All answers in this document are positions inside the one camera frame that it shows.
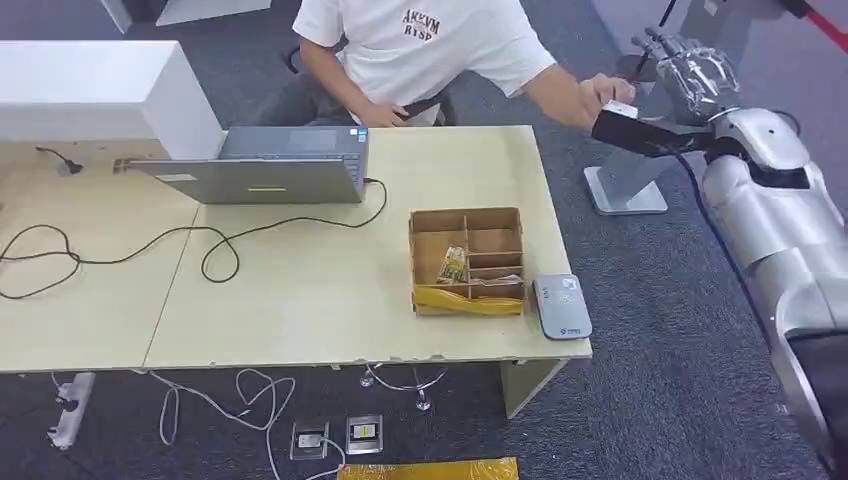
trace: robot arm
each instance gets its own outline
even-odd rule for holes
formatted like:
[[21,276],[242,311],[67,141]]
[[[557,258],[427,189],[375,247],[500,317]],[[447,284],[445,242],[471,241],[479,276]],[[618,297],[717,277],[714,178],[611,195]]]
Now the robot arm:
[[727,58],[647,30],[673,121],[610,104],[592,136],[648,156],[704,151],[709,214],[752,299],[791,413],[834,478],[848,477],[848,238],[822,172],[784,119],[742,108]]

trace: desk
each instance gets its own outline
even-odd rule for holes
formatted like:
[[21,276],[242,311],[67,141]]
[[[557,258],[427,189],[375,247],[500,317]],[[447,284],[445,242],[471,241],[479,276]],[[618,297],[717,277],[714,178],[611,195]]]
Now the desk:
[[[197,203],[179,192],[141,174],[112,176],[114,155],[161,154],[157,142],[44,145],[89,161],[81,174],[60,177],[58,162],[49,154],[26,144],[3,145],[0,245],[30,225],[48,223],[63,229],[71,248],[84,258],[113,259],[194,220]],[[95,153],[75,155],[82,151]],[[187,236],[173,234],[134,261],[82,266],[76,276],[44,294],[0,299],[0,371],[140,368]],[[58,233],[38,230],[9,254],[62,247]],[[12,294],[32,291],[73,266],[67,257],[4,263],[0,288]]]
[[[154,147],[146,155],[161,153]],[[83,147],[63,145],[73,148]],[[407,221],[414,209],[517,206],[528,278],[569,272],[532,129],[375,130],[370,149],[368,175],[389,192],[372,224],[304,222],[242,237],[235,241],[241,272],[226,284],[200,275],[202,256],[218,241],[205,232],[173,234],[124,264],[84,266],[42,295],[0,300],[0,371],[498,361],[514,416],[568,359],[590,357],[589,341],[547,340],[532,305],[522,316],[417,317]],[[115,152],[94,150],[97,158],[74,177],[58,177],[49,157],[0,175],[0,244],[28,225],[51,223],[84,257],[119,258],[177,226],[235,233],[299,215],[356,222],[382,201],[379,187],[369,186],[362,206],[198,208],[138,172],[112,176]],[[59,242],[40,232],[10,254]],[[231,261],[221,249],[209,273],[222,276]],[[4,264],[0,287],[28,291],[71,266],[59,257]]]
[[[374,223],[289,224],[243,237],[241,272],[227,284],[201,277],[217,239],[193,232],[145,367],[540,360],[502,363],[513,416],[564,359],[591,356],[588,340],[547,340],[532,308],[499,318],[417,317],[411,308],[410,210],[517,206],[528,277],[570,272],[530,127],[374,130],[368,175],[389,192]],[[298,215],[358,222],[382,200],[379,187],[368,188],[362,207],[201,207],[196,224],[234,233]],[[231,260],[216,254],[211,274],[229,272]]]

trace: laptop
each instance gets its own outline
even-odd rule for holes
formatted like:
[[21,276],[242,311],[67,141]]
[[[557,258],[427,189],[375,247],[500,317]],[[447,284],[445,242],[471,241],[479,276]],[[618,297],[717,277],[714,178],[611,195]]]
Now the laptop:
[[359,203],[368,129],[233,127],[216,160],[131,160],[200,203]]

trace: gray pants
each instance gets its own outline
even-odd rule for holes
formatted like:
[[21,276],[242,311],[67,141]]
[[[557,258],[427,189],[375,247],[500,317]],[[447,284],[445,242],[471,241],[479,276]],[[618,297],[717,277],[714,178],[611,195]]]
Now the gray pants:
[[355,126],[347,109],[308,72],[302,72],[270,98],[256,114],[253,125],[300,127]]

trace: white cable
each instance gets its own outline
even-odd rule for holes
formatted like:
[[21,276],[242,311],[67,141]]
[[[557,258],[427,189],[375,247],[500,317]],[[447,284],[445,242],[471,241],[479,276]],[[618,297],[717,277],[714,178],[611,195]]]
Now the white cable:
[[[282,480],[280,478],[279,472],[277,472],[277,465],[274,462],[274,455],[273,455],[273,452],[271,451],[271,428],[277,422],[277,419],[280,418],[280,415],[283,413],[283,410],[286,408],[286,405],[288,405],[288,403],[289,403],[289,399],[291,399],[291,396],[294,393],[294,389],[297,386],[297,382],[295,381],[295,379],[293,379],[291,377],[284,377],[284,378],[279,378],[277,380],[274,380],[273,378],[269,377],[268,375],[265,375],[264,373],[262,373],[258,370],[252,369],[252,368],[245,368],[244,370],[240,370],[238,372],[238,374],[236,374],[236,391],[238,392],[239,397],[241,397],[242,402],[244,402],[245,407],[250,407],[251,405],[253,405],[254,402],[256,402],[257,399],[259,399],[259,397],[262,396],[262,394],[264,394],[268,390],[271,390],[271,413],[268,415],[268,421],[264,425],[256,425],[256,424],[253,424],[253,423],[250,423],[248,421],[241,419],[241,416],[248,413],[250,411],[250,408],[245,409],[244,411],[242,411],[238,415],[233,415],[233,414],[227,412],[226,410],[224,410],[223,408],[221,408],[221,406],[218,405],[217,402],[212,400],[212,398],[209,397],[209,395],[207,395],[207,394],[205,394],[205,393],[203,393],[199,390],[195,390],[191,387],[186,387],[185,385],[181,385],[179,383],[172,382],[170,380],[162,378],[161,376],[159,376],[158,373],[156,373],[153,370],[150,370],[149,373],[153,378],[159,380],[160,382],[164,383],[165,385],[167,385],[169,387],[168,391],[165,392],[165,398],[162,402],[162,412],[159,415],[159,438],[162,440],[162,443],[164,443],[165,445],[172,445],[174,443],[174,439],[177,436],[177,426],[178,426],[179,416],[180,416],[180,390],[182,390],[182,391],[191,393],[193,395],[196,395],[196,396],[202,398],[203,400],[206,401],[206,403],[211,405],[212,408],[217,410],[224,417],[226,417],[230,420],[236,421],[236,422],[244,425],[245,427],[251,428],[253,430],[265,432],[265,446],[268,450],[268,462],[271,464],[271,471],[274,472],[274,478],[276,478],[276,480]],[[260,376],[263,379],[268,381],[268,385],[266,385],[262,390],[259,390],[259,392],[256,395],[254,395],[253,398],[251,398],[250,400],[247,400],[247,398],[245,398],[244,392],[242,392],[242,390],[241,390],[241,384],[239,383],[239,379],[241,379],[241,376],[244,375],[245,373],[253,373],[253,374],[258,375],[258,376]],[[277,384],[281,383],[281,382],[291,382],[291,389],[289,389],[289,392],[286,394],[286,397],[283,400],[282,405],[280,405],[280,408],[278,409],[277,408]],[[174,421],[172,423],[172,432],[171,432],[170,438],[165,438],[165,429],[164,429],[165,415],[166,415],[167,410],[168,410],[168,400],[171,398],[171,395],[174,395],[174,400],[175,400],[175,402],[174,402],[174,405],[175,405],[174,406]],[[341,448],[339,448],[338,445],[333,443],[332,440],[325,439],[325,441],[327,443],[330,443],[331,445],[335,446],[336,449],[338,449],[340,452],[342,452]],[[342,452],[342,466],[344,465],[344,461],[345,461],[344,452]],[[315,479],[315,478],[319,478],[321,476],[330,475],[330,474],[338,472],[340,469],[341,469],[341,467],[339,467],[336,470],[333,470],[332,472],[327,472],[326,474],[321,474],[318,477],[311,477],[311,478]]]
[[342,454],[342,463],[341,463],[338,467],[334,468],[333,470],[328,470],[328,471],[326,471],[326,472],[324,472],[324,473],[319,473],[318,475],[313,475],[313,476],[311,476],[311,477],[307,478],[306,480],[315,480],[316,478],[326,477],[326,476],[328,476],[328,475],[332,475],[332,474],[334,474],[334,473],[338,473],[338,472],[339,472],[339,471],[341,471],[341,469],[343,469],[343,468],[344,468],[344,466],[347,464],[347,457],[345,457],[344,450],[342,450],[342,447],[340,447],[340,446],[339,446],[339,444],[337,444],[336,442],[334,442],[334,441],[330,440],[329,438],[322,438],[321,440],[322,440],[322,441],[324,441],[324,442],[329,443],[330,445],[332,445],[332,446],[334,446],[334,447],[336,447],[336,450],[338,450],[338,451],[339,451],[339,453],[340,453],[340,454]]
[[377,382],[380,383],[380,385],[388,388],[389,390],[394,390],[396,392],[420,392],[421,390],[425,390],[425,389],[430,388],[433,385],[439,383],[439,381],[442,378],[444,378],[445,374],[447,373],[447,369],[443,368],[442,371],[439,372],[439,374],[436,376],[436,378],[434,378],[433,380],[430,380],[429,382],[419,383],[418,385],[415,385],[415,386],[403,385],[403,386],[397,387],[397,386],[394,386],[394,385],[384,381],[382,378],[380,378],[379,375],[377,375],[377,372],[375,370],[377,368],[381,367],[382,365],[383,365],[382,363],[378,363],[372,369],[371,365],[366,363],[365,368],[368,370],[368,373],[370,373],[371,376],[374,377],[374,379],[377,380]]

